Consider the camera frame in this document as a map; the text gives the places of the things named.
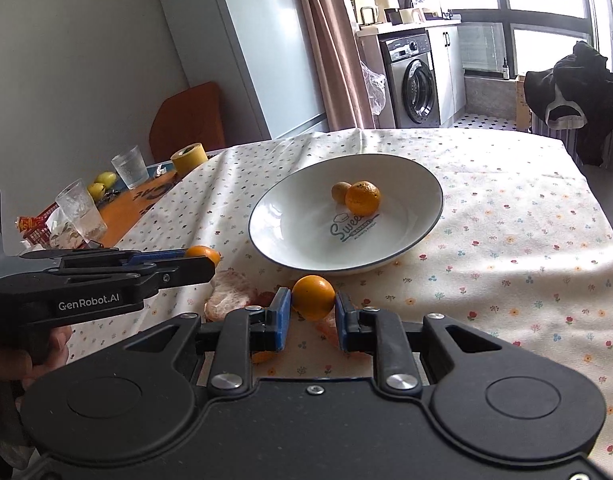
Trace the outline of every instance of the curtain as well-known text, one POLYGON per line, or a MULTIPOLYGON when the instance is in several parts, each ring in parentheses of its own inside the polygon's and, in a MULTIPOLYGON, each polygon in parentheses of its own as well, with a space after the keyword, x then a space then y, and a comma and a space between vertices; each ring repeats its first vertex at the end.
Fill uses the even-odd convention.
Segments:
POLYGON ((375 127, 344 1, 301 1, 329 127, 375 127))

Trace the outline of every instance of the washing machine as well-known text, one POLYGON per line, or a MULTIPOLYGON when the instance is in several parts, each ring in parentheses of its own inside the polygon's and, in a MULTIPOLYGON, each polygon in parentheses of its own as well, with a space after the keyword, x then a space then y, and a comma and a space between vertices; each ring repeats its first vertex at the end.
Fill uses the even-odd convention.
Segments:
POLYGON ((426 33, 381 41, 396 128, 438 128, 440 105, 426 33))

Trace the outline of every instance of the human hand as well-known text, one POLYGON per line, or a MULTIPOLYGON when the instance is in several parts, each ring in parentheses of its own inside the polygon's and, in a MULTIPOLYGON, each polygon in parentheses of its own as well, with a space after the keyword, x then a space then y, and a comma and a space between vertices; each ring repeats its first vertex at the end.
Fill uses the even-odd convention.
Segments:
POLYGON ((48 357, 44 363, 36 366, 33 366, 27 351, 0 346, 0 381, 19 380, 26 390, 42 375, 63 366, 68 359, 66 343, 71 339, 71 334, 70 326, 61 326, 51 330, 48 357))

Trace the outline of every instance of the tiled floor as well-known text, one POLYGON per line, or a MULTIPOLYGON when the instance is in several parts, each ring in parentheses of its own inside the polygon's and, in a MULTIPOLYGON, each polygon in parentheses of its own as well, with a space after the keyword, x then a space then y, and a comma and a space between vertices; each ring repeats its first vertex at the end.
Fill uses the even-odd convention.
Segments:
POLYGON ((515 121, 475 114, 464 114, 453 124, 453 127, 482 128, 483 130, 516 130, 515 121))

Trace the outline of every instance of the floral tablecloth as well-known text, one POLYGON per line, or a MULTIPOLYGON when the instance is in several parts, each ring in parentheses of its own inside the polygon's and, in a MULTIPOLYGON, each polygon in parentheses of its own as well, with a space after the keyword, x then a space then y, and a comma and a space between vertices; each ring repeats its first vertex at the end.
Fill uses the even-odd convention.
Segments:
MULTIPOLYGON (((445 206, 433 231, 397 262, 333 285, 356 304, 404 320, 442 312, 587 375, 608 405, 592 458, 613 475, 613 232, 558 140, 451 128, 346 130, 238 146, 193 171, 118 245, 204 244, 222 253, 219 268, 245 273, 259 291, 290 285, 300 275, 267 261, 248 240, 251 209, 293 171, 351 153, 418 161, 442 184, 445 206)), ((210 293, 210 285, 165 290, 141 312, 77 326, 70 358, 181 312, 202 312, 210 293)), ((361 376, 371 374, 371 362, 345 356, 294 314, 285 351, 257 373, 361 376)))

